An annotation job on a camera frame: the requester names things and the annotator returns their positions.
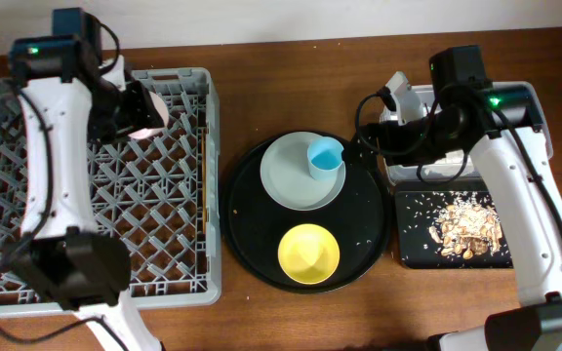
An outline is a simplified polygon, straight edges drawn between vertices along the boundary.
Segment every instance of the black round tray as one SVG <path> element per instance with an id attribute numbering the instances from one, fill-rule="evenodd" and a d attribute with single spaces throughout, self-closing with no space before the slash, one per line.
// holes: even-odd
<path id="1" fill-rule="evenodd" d="M 335 137 L 344 146 L 348 142 Z M 381 256 L 390 237 L 391 198 L 381 173 L 346 165 L 338 197 L 318 210 L 301 212 L 277 204 L 261 184 L 260 163 L 267 147 L 281 136 L 249 151 L 221 190 L 221 232 L 240 263 L 256 277 L 293 293 L 321 293 L 361 277 Z M 281 269 L 277 249 L 292 227 L 313 223 L 329 230 L 340 245 L 340 265 L 326 281 L 303 285 Z"/>

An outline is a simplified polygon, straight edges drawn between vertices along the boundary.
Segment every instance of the wooden table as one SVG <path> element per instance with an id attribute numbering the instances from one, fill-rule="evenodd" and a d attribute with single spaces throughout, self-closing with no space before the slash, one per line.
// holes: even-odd
<path id="1" fill-rule="evenodd" d="M 350 138 L 358 101 L 403 71 L 428 84 L 428 58 L 480 44 L 489 77 L 528 81 L 552 135 L 562 194 L 562 28 L 406 35 L 309 42 L 127 50 L 137 69 L 206 67 L 221 97 L 221 175 L 260 141 L 313 129 Z M 7 75 L 0 58 L 0 76 Z M 381 106 L 370 105 L 373 118 Z M 410 270 L 394 242 L 357 282 L 335 292 L 281 292 L 247 273 L 223 246 L 222 296 L 214 305 L 142 311 L 167 350 L 343 349 L 391 345 L 475 327 L 518 307 L 512 270 Z M 70 316 L 7 320 L 16 334 L 43 334 Z M 13 345 L 0 338 L 0 348 Z M 31 349 L 99 349 L 88 329 Z"/>

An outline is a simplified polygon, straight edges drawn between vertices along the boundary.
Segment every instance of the yellow bowl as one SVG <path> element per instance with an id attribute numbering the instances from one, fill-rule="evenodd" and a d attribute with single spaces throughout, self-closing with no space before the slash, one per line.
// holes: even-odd
<path id="1" fill-rule="evenodd" d="M 281 269 L 294 281 L 318 284 L 329 279 L 340 263 L 336 238 L 315 224 L 301 224 L 290 229 L 277 252 Z"/>

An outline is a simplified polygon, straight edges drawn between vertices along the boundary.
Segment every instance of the black cutting board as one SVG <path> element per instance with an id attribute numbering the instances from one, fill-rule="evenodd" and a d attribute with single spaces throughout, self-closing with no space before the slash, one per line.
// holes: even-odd
<path id="1" fill-rule="evenodd" d="M 471 259 L 462 256 L 444 257 L 439 252 L 441 244 L 435 243 L 428 227 L 435 224 L 438 206 L 445 208 L 452 204 L 455 197 L 471 199 L 483 206 L 495 209 L 485 183 L 482 180 L 458 180 L 447 186 L 431 186 L 419 181 L 408 181 L 395 188 L 394 203 L 398 221 L 398 238 L 400 258 L 409 268 L 512 268 L 508 242 L 502 236 L 499 252 L 475 255 Z"/>

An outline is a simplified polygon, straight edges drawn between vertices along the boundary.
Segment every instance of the green indicator light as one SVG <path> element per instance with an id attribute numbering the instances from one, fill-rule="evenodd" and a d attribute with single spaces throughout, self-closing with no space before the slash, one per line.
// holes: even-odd
<path id="1" fill-rule="evenodd" d="M 500 99 L 497 97 L 489 97 L 489 102 L 492 104 L 492 106 L 496 107 L 500 104 Z"/>

